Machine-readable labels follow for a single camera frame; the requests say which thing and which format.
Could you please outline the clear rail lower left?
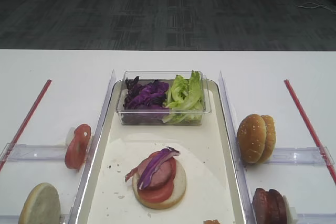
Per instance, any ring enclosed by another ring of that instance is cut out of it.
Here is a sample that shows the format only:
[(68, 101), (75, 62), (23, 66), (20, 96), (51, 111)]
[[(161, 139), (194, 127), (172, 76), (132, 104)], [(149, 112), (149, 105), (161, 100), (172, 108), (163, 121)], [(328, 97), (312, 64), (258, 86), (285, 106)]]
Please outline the clear rail lower left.
[[(0, 215), (0, 224), (18, 224), (18, 215)], [(60, 215), (59, 223), (67, 224), (68, 215)]]

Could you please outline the sesame bun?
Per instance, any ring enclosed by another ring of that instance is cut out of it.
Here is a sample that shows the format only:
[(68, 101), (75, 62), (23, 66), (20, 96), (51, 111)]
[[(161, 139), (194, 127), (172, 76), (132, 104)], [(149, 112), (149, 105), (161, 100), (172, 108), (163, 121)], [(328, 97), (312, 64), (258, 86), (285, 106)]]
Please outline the sesame bun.
[(238, 127), (237, 140), (243, 161), (249, 164), (259, 161), (266, 141), (264, 119), (258, 114), (246, 116)]
[(265, 148), (258, 161), (259, 164), (264, 163), (271, 155), (276, 144), (275, 122), (270, 115), (261, 116), (266, 126)]

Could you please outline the green lettuce leaves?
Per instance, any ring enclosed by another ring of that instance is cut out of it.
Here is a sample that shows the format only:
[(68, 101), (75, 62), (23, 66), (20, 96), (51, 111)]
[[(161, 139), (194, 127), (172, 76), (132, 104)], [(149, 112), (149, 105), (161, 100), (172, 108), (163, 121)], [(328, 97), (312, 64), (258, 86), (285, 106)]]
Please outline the green lettuce leaves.
[(192, 71), (191, 76), (186, 79), (177, 75), (168, 91), (164, 106), (173, 111), (191, 110), (193, 113), (171, 113), (163, 117), (162, 122), (167, 124), (200, 124), (202, 115), (194, 111), (203, 110), (203, 88), (201, 73)]

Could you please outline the bacon scrap on tray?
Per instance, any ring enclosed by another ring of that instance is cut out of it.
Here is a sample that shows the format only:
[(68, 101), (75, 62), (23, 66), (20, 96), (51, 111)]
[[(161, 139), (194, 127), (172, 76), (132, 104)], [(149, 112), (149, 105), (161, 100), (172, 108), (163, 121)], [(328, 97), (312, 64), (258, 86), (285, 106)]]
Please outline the bacon scrap on tray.
[(134, 175), (139, 175), (139, 168), (135, 167), (133, 169), (131, 169), (124, 177), (124, 181), (127, 182), (132, 176)]

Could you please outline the meat patty slices stack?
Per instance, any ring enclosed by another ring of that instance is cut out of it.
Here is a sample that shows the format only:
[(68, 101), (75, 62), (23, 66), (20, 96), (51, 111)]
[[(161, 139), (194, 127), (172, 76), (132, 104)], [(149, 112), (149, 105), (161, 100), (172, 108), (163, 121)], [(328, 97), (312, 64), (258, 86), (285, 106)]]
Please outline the meat patty slices stack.
[(253, 209), (258, 224), (286, 224), (287, 210), (282, 195), (275, 189), (257, 188), (253, 196)]

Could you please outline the purple cabbage leaves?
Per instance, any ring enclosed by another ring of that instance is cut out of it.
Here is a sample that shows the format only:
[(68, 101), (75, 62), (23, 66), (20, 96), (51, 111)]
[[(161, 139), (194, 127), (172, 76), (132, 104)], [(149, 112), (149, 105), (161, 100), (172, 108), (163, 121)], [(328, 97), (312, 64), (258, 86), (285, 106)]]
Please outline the purple cabbage leaves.
[[(126, 79), (127, 94), (125, 96), (123, 107), (130, 110), (130, 113), (122, 114), (123, 124), (162, 124), (164, 113), (158, 112), (166, 110), (164, 102), (167, 98), (166, 92), (169, 84), (159, 80), (149, 82), (146, 85), (139, 84), (139, 77), (133, 80)], [(147, 112), (136, 113), (136, 110)], [(149, 113), (149, 110), (156, 110), (155, 113)]]

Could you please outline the sesame top bun inner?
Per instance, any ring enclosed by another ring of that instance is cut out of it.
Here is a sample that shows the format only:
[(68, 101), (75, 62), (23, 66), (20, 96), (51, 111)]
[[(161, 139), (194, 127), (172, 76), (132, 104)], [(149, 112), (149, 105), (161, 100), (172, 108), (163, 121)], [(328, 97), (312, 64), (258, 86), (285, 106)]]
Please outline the sesame top bun inner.
[(259, 164), (264, 163), (271, 155), (276, 144), (275, 122), (270, 115), (261, 116), (266, 126), (265, 148), (258, 161)]

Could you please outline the white metal tray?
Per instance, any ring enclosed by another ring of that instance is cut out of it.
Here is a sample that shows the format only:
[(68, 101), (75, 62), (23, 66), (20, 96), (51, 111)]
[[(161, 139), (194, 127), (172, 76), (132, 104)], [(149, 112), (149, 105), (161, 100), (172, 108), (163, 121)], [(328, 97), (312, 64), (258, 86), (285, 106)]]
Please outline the white metal tray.
[(122, 125), (109, 111), (70, 223), (244, 223), (218, 85), (199, 126)]

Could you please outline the bun slice standing left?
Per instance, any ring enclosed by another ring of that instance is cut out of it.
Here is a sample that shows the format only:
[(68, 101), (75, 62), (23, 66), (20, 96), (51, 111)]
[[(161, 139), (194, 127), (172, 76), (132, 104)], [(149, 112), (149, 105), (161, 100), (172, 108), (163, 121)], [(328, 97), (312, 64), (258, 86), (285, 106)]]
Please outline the bun slice standing left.
[(19, 224), (60, 222), (60, 200), (50, 183), (40, 183), (29, 193), (19, 216)]

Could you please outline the tomato slices stack left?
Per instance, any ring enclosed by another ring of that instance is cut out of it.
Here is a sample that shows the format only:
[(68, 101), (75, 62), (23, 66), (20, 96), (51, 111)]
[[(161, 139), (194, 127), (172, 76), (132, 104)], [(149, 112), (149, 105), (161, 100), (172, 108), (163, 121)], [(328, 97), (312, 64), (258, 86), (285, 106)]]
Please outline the tomato slices stack left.
[(86, 151), (91, 138), (91, 127), (81, 124), (74, 130), (66, 154), (65, 165), (68, 169), (80, 169), (86, 158)]

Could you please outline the meat slice on bun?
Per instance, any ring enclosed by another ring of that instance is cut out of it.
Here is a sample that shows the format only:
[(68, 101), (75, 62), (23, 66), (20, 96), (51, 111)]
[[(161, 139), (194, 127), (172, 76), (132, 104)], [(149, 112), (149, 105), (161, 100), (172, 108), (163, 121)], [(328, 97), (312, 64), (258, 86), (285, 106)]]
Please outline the meat slice on bun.
[[(138, 176), (140, 177), (153, 157), (143, 160), (138, 166)], [(150, 185), (145, 190), (156, 190), (163, 187), (171, 178), (173, 169), (176, 168), (176, 161), (170, 158), (164, 162), (159, 169), (152, 175)]]

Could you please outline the tomato slice on bun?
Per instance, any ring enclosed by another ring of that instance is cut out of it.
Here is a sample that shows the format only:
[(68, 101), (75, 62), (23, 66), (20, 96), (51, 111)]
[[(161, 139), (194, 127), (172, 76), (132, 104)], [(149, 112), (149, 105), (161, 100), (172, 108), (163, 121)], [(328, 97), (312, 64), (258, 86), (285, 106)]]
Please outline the tomato slice on bun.
[(137, 189), (137, 193), (140, 195), (141, 199), (148, 201), (150, 203), (163, 202), (172, 195), (173, 188), (174, 188), (173, 181), (174, 181), (175, 175), (176, 175), (176, 168), (173, 169), (173, 174), (171, 178), (169, 179), (169, 181), (160, 189), (156, 189), (156, 190)]

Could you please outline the bottom bun on tray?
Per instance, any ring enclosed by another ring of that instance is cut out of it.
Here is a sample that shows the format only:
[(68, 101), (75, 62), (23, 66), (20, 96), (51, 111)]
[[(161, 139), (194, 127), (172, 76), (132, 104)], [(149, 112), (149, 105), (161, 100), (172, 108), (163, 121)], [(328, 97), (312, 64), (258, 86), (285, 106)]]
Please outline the bottom bun on tray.
[(148, 201), (141, 199), (140, 195), (137, 193), (137, 189), (138, 189), (137, 183), (139, 179), (140, 177), (138, 175), (134, 175), (132, 178), (132, 186), (133, 186), (134, 194), (137, 200), (142, 205), (148, 208), (151, 208), (151, 209), (168, 209), (168, 208), (175, 206), (182, 200), (186, 192), (186, 188), (187, 188), (187, 178), (186, 178), (185, 170), (183, 166), (181, 165), (181, 163), (177, 160), (176, 160), (176, 175), (173, 181), (174, 188), (173, 188), (172, 195), (167, 200), (160, 202), (160, 203), (150, 203)]

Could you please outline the clear rail lower right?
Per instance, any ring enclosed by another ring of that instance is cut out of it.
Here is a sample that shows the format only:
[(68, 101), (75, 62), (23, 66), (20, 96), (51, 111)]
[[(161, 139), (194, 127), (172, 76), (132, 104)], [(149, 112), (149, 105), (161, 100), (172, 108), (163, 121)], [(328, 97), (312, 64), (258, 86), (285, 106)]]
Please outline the clear rail lower right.
[(335, 214), (295, 214), (294, 223), (336, 224)]

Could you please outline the clear long rail left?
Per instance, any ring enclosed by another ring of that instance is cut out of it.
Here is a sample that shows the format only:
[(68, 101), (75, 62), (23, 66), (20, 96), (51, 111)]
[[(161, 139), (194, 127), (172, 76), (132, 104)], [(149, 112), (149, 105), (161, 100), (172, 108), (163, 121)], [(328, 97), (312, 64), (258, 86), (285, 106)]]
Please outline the clear long rail left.
[(84, 166), (83, 172), (82, 172), (82, 177), (79, 183), (79, 187), (77, 190), (77, 194), (74, 200), (74, 204), (70, 210), (69, 215), (65, 218), (63, 223), (78, 223), (79, 220), (79, 214), (80, 211), (82, 209), (82, 205), (83, 205), (83, 199), (85, 196), (85, 193), (87, 191), (88, 188), (88, 184), (89, 184), (89, 178), (93, 169), (93, 164), (95, 161), (95, 156), (96, 156), (96, 152), (97, 152), (97, 148), (100, 142), (100, 138), (101, 138), (101, 134), (102, 134), (102, 129), (103, 129), (103, 125), (106, 119), (106, 115), (108, 112), (108, 108), (109, 108), (109, 104), (110, 104), (110, 99), (111, 99), (111, 95), (112, 95), (112, 91), (113, 91), (113, 86), (115, 84), (116, 81), (116, 77), (115, 77), (115, 70), (112, 70), (112, 74), (109, 80), (109, 84), (107, 87), (107, 92), (106, 92), (106, 96), (103, 102), (103, 106), (101, 109), (101, 113), (99, 116), (99, 120), (97, 123), (97, 127), (96, 130), (94, 132), (94, 136), (92, 138), (92, 142), (90, 145), (90, 148), (88, 150), (88, 155), (87, 155), (87, 160), (86, 160), (86, 164)]

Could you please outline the red strip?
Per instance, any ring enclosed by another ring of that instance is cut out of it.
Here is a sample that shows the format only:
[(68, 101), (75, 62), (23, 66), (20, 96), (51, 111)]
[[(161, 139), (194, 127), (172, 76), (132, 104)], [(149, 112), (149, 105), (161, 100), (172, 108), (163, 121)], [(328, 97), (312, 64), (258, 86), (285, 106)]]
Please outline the red strip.
[(317, 133), (315, 132), (315, 130), (314, 130), (314, 128), (313, 128), (313, 126), (312, 126), (312, 124), (311, 124), (303, 106), (301, 105), (301, 103), (300, 103), (292, 85), (290, 84), (289, 80), (288, 79), (284, 80), (284, 83), (285, 83), (286, 88), (287, 88), (288, 92), (290, 93), (290, 95), (291, 95), (291, 97), (292, 97), (292, 99), (293, 99), (293, 101), (294, 101), (294, 103), (295, 103), (295, 105), (296, 105), (296, 107), (297, 107), (297, 109), (298, 109), (298, 111), (299, 111), (299, 113), (300, 113), (300, 115), (301, 115), (301, 117), (302, 117), (310, 135), (311, 135), (311, 137), (312, 137), (312, 139), (314, 140), (314, 143), (315, 143), (316, 147), (319, 149), (320, 154), (321, 154), (322, 158), (324, 159), (324, 162), (327, 166), (329, 174), (331, 175), (334, 183), (336, 183), (335, 168), (334, 168), (334, 166), (331, 162), (330, 155), (327, 154), (327, 149), (322, 145), (321, 141), (319, 140), (319, 137), (318, 137)]
[(20, 136), (22, 135), (24, 129), (26, 128), (29, 120), (31, 119), (32, 115), (34, 114), (35, 110), (37, 109), (38, 105), (40, 104), (42, 98), (44, 97), (45, 93), (47, 92), (50, 84), (52, 83), (51, 79), (48, 79), (44, 84), (42, 90), (40, 91), (38, 97), (36, 98), (35, 102), (31, 106), (30, 110), (28, 111), (27, 115), (25, 116), (23, 122), (21, 123), (19, 129), (17, 130), (16, 134), (14, 135), (12, 141), (7, 144), (7, 147), (4, 148), (2, 155), (1, 155), (1, 167), (0, 170), (4, 167), (10, 153), (12, 152), (13, 148), (15, 147), (17, 141), (19, 140)]

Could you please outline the purple cabbage strip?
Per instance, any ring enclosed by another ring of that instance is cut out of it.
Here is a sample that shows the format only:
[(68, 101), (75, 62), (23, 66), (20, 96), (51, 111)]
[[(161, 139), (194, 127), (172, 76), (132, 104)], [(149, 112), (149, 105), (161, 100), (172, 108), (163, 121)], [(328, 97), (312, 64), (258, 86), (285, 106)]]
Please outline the purple cabbage strip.
[(167, 146), (166, 148), (161, 149), (156, 155), (153, 156), (153, 159), (149, 162), (146, 169), (140, 176), (138, 181), (138, 189), (144, 190), (150, 185), (152, 175), (159, 169), (159, 167), (172, 158), (173, 156), (179, 156), (180, 151)]

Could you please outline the red strip right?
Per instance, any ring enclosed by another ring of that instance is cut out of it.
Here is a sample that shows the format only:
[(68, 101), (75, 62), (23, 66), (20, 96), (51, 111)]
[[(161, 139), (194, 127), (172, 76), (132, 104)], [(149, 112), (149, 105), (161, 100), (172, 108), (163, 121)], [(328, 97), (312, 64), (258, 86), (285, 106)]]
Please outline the red strip right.
[(327, 154), (327, 149), (322, 145), (321, 141), (319, 140), (319, 137), (318, 137), (317, 133), (315, 132), (315, 130), (314, 130), (314, 128), (313, 128), (313, 126), (312, 126), (312, 124), (311, 124), (303, 106), (301, 105), (301, 103), (300, 103), (292, 85), (290, 84), (289, 80), (288, 79), (284, 80), (284, 83), (285, 83), (286, 88), (287, 88), (288, 92), (290, 93), (290, 95), (291, 95), (291, 97), (292, 97), (292, 99), (293, 99), (293, 101), (294, 101), (294, 103), (295, 103), (295, 105), (296, 105), (296, 107), (297, 107), (297, 109), (298, 109), (298, 111), (299, 111), (299, 113), (300, 113), (300, 115), (301, 115), (301, 117), (302, 117), (310, 135), (311, 135), (311, 137), (312, 137), (312, 139), (314, 140), (314, 143), (315, 143), (316, 147), (319, 149), (320, 154), (321, 154), (322, 158), (324, 159), (324, 162), (327, 166), (329, 174), (331, 175), (334, 183), (336, 183), (335, 168), (334, 168), (334, 166), (331, 162), (330, 155)]

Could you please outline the white pusher block lower right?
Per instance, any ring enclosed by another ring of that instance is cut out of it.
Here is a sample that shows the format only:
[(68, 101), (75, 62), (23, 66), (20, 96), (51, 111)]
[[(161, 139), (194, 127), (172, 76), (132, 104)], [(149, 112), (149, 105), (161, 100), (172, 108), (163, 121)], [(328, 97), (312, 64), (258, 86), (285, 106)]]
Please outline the white pusher block lower right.
[(287, 197), (285, 195), (283, 195), (282, 197), (286, 206), (287, 224), (297, 224), (298, 215), (295, 208), (289, 205)]

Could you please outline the clear plastic salad container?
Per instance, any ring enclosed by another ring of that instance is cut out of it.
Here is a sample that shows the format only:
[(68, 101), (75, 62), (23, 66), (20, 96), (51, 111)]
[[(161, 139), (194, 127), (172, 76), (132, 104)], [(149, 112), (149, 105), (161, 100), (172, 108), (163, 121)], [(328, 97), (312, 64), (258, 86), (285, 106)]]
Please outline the clear plastic salad container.
[(201, 71), (126, 71), (120, 86), (124, 125), (200, 125), (212, 111)]

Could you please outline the clear rail upper left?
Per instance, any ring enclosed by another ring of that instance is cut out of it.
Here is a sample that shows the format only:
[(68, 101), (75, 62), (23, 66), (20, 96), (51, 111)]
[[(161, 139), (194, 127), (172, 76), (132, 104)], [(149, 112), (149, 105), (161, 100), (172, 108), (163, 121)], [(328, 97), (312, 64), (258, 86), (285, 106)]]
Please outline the clear rail upper left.
[(7, 143), (1, 152), (1, 161), (46, 162), (64, 161), (65, 145), (27, 145)]

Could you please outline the red strip left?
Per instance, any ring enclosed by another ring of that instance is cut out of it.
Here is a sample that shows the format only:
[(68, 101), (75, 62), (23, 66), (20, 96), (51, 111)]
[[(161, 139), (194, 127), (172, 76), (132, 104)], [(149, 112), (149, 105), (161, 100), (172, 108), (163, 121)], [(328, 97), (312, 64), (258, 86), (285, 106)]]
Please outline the red strip left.
[(16, 134), (14, 135), (12, 141), (7, 144), (7, 147), (4, 148), (2, 155), (1, 155), (1, 167), (0, 170), (4, 167), (10, 153), (12, 152), (13, 148), (15, 147), (17, 141), (19, 140), (20, 136), (22, 135), (24, 129), (26, 128), (29, 120), (31, 119), (32, 115), (34, 114), (35, 110), (37, 109), (38, 105), (40, 104), (42, 98), (44, 97), (45, 93), (47, 92), (50, 84), (52, 83), (51, 79), (48, 79), (44, 84), (42, 90), (40, 91), (38, 97), (36, 98), (35, 102), (31, 106), (30, 110), (28, 111), (27, 115), (25, 116), (23, 122), (21, 123), (19, 129), (17, 130)]

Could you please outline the sesame top bun outer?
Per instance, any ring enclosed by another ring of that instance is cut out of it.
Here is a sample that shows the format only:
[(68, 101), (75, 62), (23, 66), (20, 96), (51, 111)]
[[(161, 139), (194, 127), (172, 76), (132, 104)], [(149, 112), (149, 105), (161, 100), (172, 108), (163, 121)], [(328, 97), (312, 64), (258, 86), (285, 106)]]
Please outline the sesame top bun outer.
[(246, 116), (238, 127), (237, 140), (243, 161), (249, 164), (259, 161), (266, 141), (264, 119), (258, 114)]

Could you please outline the clear rail upper right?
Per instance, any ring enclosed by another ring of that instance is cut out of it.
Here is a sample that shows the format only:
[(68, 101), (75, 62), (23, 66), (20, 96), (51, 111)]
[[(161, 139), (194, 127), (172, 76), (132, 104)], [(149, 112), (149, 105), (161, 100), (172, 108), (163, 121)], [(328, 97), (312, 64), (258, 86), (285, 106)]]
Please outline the clear rail upper right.
[(265, 163), (332, 166), (334, 160), (327, 147), (275, 148)]

